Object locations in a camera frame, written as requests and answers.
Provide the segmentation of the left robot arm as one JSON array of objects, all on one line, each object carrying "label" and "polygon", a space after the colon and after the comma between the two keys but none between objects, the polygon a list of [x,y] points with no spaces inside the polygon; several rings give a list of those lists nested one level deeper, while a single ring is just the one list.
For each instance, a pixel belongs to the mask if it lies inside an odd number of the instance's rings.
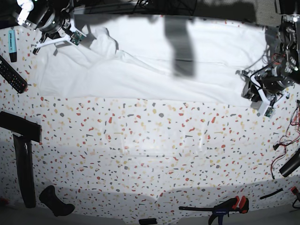
[{"label": "left robot arm", "polygon": [[282,17],[270,62],[257,71],[237,71],[246,79],[242,97],[251,100],[251,106],[269,118],[290,97],[286,89],[300,82],[300,2],[277,0],[275,6]]}]

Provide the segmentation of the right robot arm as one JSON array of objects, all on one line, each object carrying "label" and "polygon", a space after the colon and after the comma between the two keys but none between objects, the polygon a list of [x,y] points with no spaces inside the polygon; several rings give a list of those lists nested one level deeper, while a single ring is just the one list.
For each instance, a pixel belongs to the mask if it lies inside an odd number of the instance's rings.
[{"label": "right robot arm", "polygon": [[47,45],[68,42],[78,46],[86,35],[76,28],[73,0],[18,0],[19,25],[41,31],[33,54]]}]

